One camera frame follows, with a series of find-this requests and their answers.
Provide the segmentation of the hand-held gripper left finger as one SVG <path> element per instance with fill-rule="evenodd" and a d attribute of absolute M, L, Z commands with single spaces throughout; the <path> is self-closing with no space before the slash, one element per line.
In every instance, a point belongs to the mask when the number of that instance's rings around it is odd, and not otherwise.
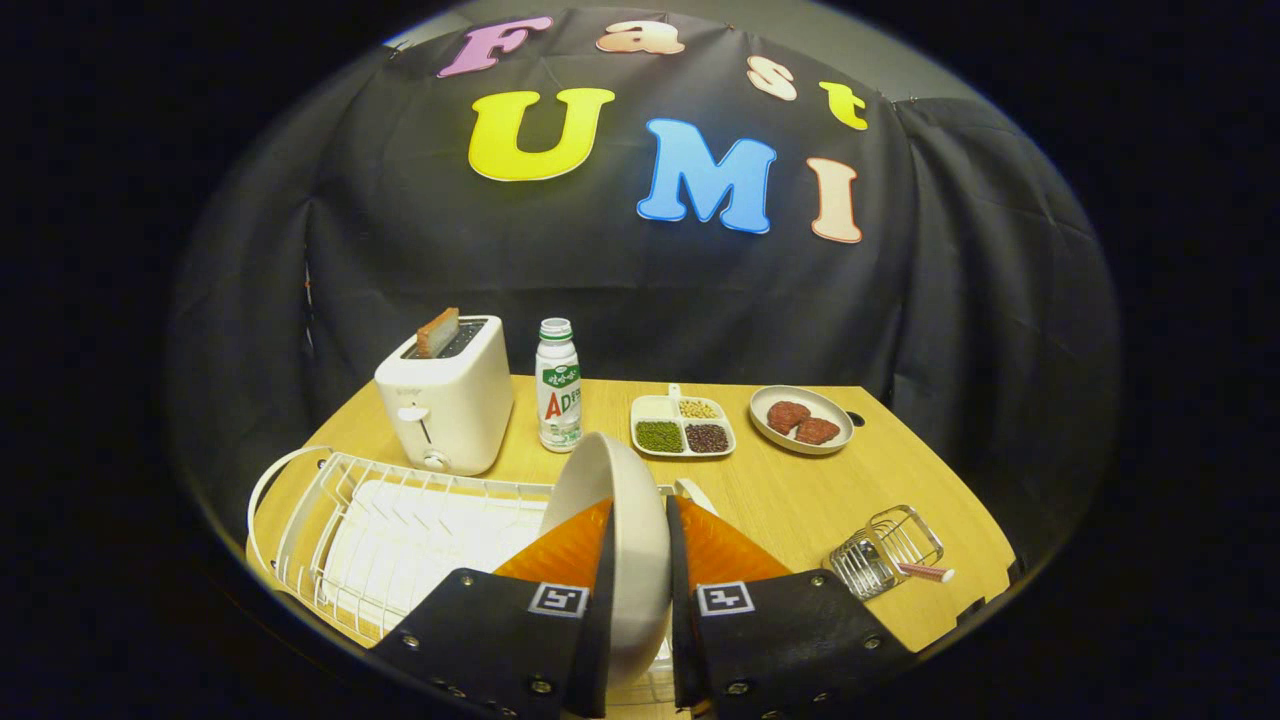
<path fill-rule="evenodd" d="M 557 529 L 590 521 L 593 585 L 453 570 L 396 625 L 396 670 L 466 703 L 472 719 L 605 716 L 614 609 L 614 514 L 600 501 Z"/>

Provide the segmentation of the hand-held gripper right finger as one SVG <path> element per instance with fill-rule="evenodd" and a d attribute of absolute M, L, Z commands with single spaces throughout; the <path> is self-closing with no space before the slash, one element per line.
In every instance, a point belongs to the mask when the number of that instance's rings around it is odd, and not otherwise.
<path fill-rule="evenodd" d="M 667 502 L 675 706 L 695 719 L 869 719 L 916 656 L 832 573 L 692 579 L 690 511 Z"/>

